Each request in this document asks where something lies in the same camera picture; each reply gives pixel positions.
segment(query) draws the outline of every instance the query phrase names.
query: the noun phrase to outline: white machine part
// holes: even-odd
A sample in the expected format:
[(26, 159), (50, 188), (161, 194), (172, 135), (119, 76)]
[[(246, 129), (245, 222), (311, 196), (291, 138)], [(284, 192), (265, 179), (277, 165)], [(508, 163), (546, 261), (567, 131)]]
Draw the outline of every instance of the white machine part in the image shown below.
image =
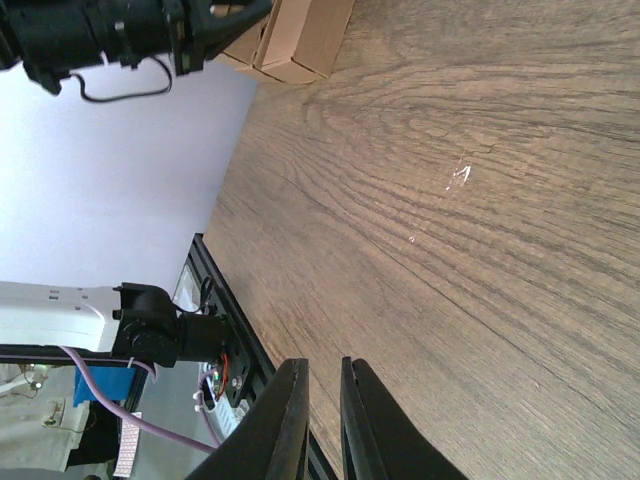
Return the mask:
[(69, 288), (0, 282), (0, 345), (110, 352), (120, 294), (111, 287)]

